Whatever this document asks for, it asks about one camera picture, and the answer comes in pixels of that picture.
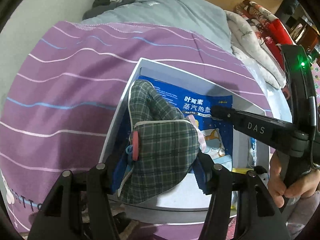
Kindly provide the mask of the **person right hand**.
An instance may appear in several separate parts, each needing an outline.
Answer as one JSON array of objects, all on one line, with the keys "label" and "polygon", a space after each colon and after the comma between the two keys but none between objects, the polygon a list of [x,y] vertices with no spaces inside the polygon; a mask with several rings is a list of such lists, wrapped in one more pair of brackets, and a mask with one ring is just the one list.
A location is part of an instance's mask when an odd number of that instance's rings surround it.
[{"label": "person right hand", "polygon": [[270,161],[270,178],[268,191],[278,208],[283,207],[286,198],[309,198],[317,190],[319,185],[319,170],[311,170],[310,173],[298,179],[289,188],[285,186],[281,177],[281,163],[277,152],[274,152]]}]

